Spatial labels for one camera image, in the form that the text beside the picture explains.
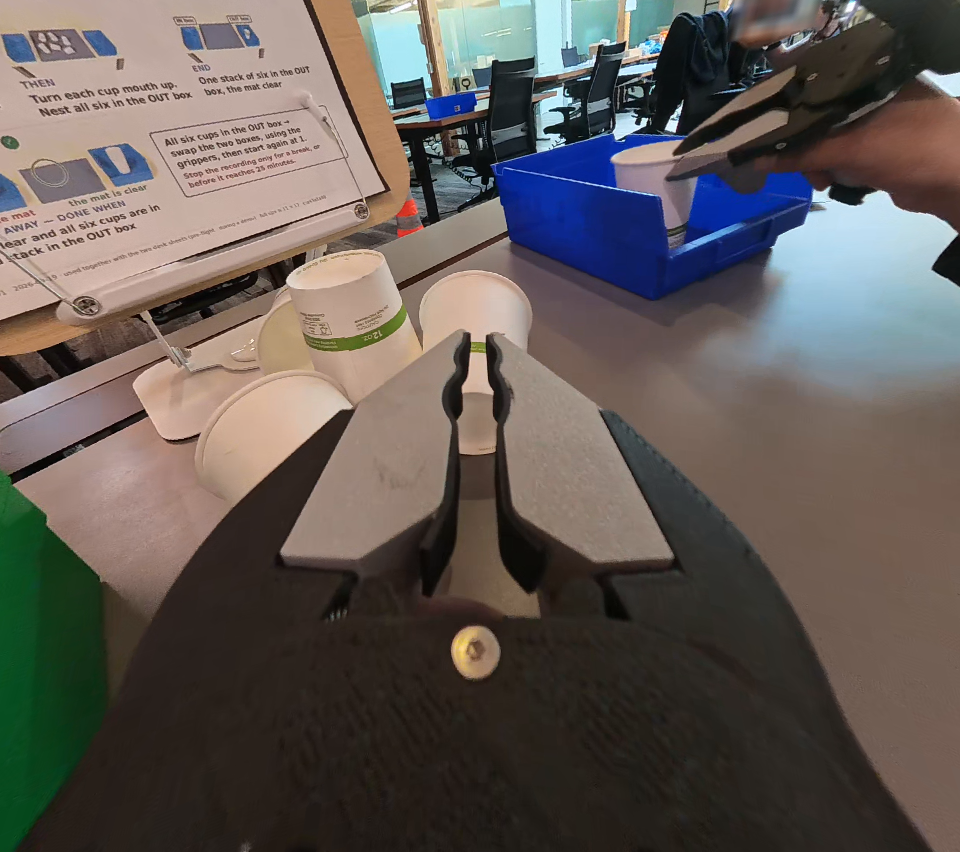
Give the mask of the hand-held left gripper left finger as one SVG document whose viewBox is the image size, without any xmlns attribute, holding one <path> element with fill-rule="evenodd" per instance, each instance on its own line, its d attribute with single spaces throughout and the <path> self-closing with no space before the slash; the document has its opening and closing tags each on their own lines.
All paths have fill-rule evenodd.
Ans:
<svg viewBox="0 0 960 852">
<path fill-rule="evenodd" d="M 455 331 L 358 403 L 281 548 L 285 566 L 435 593 L 457 538 L 470 357 L 470 335 Z"/>
</svg>

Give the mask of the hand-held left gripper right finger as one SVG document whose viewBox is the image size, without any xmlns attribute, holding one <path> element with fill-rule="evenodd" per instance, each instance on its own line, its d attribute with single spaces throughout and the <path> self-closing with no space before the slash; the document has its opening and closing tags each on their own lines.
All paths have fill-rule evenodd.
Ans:
<svg viewBox="0 0 960 852">
<path fill-rule="evenodd" d="M 654 513 L 599 406 L 502 333 L 486 338 L 500 556 L 526 592 L 666 570 Z"/>
</svg>

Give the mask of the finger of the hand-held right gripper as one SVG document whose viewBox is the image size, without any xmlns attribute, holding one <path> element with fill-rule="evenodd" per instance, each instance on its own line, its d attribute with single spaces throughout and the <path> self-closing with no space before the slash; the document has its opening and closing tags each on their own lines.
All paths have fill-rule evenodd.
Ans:
<svg viewBox="0 0 960 852">
<path fill-rule="evenodd" d="M 799 116 L 756 116 L 746 121 L 737 117 L 720 120 L 717 116 L 701 123 L 680 142 L 674 151 L 667 181 L 686 181 L 705 175 L 720 178 L 745 175 L 747 165 L 757 157 L 785 146 L 800 135 L 804 121 Z"/>
<path fill-rule="evenodd" d="M 697 125 L 675 148 L 683 157 L 702 148 L 719 145 L 720 154 L 748 144 L 785 126 L 797 100 L 795 75 L 773 75 L 748 90 L 729 96 L 722 107 Z"/>
</svg>

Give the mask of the white paper cup green band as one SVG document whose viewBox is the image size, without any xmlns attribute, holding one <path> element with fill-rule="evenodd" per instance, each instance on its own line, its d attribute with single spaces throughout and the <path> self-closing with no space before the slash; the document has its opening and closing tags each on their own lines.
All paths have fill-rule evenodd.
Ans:
<svg viewBox="0 0 960 852">
<path fill-rule="evenodd" d="M 660 198 L 667 243 L 671 250 L 687 240 L 698 178 L 669 180 L 677 162 L 678 140 L 657 140 L 626 148 L 610 157 L 616 187 Z"/>
<path fill-rule="evenodd" d="M 287 278 L 316 371 L 358 404 L 417 361 L 423 346 L 389 264 L 376 250 L 306 262 Z"/>
<path fill-rule="evenodd" d="M 533 323 L 529 299 L 518 285 L 497 273 L 461 271 L 441 279 L 426 292 L 418 318 L 425 351 L 458 330 L 469 334 L 469 367 L 458 420 L 459 450 L 471 456 L 494 453 L 497 422 L 486 338 L 500 333 L 527 351 Z"/>
<path fill-rule="evenodd" d="M 229 506 L 353 403 L 330 378 L 289 370 L 258 378 L 224 401 L 203 427 L 198 481 Z"/>
<path fill-rule="evenodd" d="M 258 366 L 265 376 L 287 371 L 314 371 L 299 313 L 284 288 L 273 299 L 256 337 Z"/>
</svg>

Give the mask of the large blue plastic bin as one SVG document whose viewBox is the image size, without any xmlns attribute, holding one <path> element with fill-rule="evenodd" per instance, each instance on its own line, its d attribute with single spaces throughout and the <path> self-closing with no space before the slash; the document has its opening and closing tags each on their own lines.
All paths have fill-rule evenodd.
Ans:
<svg viewBox="0 0 960 852">
<path fill-rule="evenodd" d="M 808 218 L 812 188 L 769 176 L 739 194 L 714 175 L 696 181 L 685 242 L 671 248 L 654 194 L 616 187 L 613 155 L 677 136 L 604 135 L 494 165 L 510 240 L 655 301 L 771 249 Z"/>
</svg>

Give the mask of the green plastic bin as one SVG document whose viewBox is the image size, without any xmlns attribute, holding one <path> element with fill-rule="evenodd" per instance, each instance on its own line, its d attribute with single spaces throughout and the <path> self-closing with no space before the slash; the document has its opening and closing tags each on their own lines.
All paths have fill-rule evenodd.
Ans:
<svg viewBox="0 0 960 852">
<path fill-rule="evenodd" d="M 1 849 L 68 780 L 108 702 L 97 573 L 1 474 Z"/>
</svg>

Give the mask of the person's right hand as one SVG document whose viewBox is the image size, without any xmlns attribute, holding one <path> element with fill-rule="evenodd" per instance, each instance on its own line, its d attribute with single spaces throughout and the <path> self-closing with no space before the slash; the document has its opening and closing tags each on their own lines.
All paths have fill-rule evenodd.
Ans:
<svg viewBox="0 0 960 852">
<path fill-rule="evenodd" d="M 959 230 L 959 102 L 916 80 L 797 157 L 819 187 L 867 187 Z"/>
</svg>

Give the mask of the black jacket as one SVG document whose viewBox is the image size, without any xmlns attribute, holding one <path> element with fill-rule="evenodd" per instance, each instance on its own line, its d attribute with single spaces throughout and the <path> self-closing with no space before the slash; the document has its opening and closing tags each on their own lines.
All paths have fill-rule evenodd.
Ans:
<svg viewBox="0 0 960 852">
<path fill-rule="evenodd" d="M 654 69 L 652 133 L 665 134 L 679 111 L 676 134 L 685 136 L 721 108 L 714 95 L 731 87 L 730 49 L 728 12 L 674 18 Z"/>
</svg>

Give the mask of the black mesh office chair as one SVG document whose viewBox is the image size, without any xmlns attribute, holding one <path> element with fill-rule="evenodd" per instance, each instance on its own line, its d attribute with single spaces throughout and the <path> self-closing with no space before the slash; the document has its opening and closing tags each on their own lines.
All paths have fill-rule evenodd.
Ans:
<svg viewBox="0 0 960 852">
<path fill-rule="evenodd" d="M 569 104 L 551 109 L 562 121 L 544 127 L 547 136 L 559 136 L 572 144 L 609 132 L 615 123 L 615 96 L 626 42 L 609 43 L 598 49 L 588 77 L 574 80 L 562 90 Z"/>
<path fill-rule="evenodd" d="M 470 152 L 472 167 L 481 177 L 482 190 L 457 211 L 494 196 L 497 186 L 487 187 L 487 183 L 494 176 L 495 164 L 536 151 L 535 63 L 533 57 L 492 63 L 483 144 Z"/>
</svg>

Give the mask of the white sheet holder bar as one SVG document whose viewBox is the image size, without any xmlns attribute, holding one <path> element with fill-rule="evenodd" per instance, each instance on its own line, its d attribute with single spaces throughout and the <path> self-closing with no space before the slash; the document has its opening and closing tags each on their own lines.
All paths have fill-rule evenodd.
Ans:
<svg viewBox="0 0 960 852">
<path fill-rule="evenodd" d="M 342 207 L 168 265 L 110 282 L 74 299 L 60 301 L 54 318 L 83 328 L 173 302 L 183 295 L 257 271 L 285 258 L 334 240 L 366 224 L 372 200 L 353 200 Z"/>
</svg>

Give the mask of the long wooden desk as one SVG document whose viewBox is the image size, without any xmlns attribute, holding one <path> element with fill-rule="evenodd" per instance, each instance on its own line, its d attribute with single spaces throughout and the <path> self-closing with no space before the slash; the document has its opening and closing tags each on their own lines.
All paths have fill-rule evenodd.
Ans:
<svg viewBox="0 0 960 852">
<path fill-rule="evenodd" d="M 426 152 L 426 140 L 459 130 L 464 130 L 466 133 L 483 130 L 487 124 L 488 105 L 489 101 L 486 99 L 472 112 L 438 119 L 430 118 L 428 114 L 411 114 L 393 118 L 401 143 L 409 149 L 414 178 L 425 203 L 426 220 L 431 225 L 441 221 L 441 213 L 434 189 L 429 156 Z"/>
</svg>

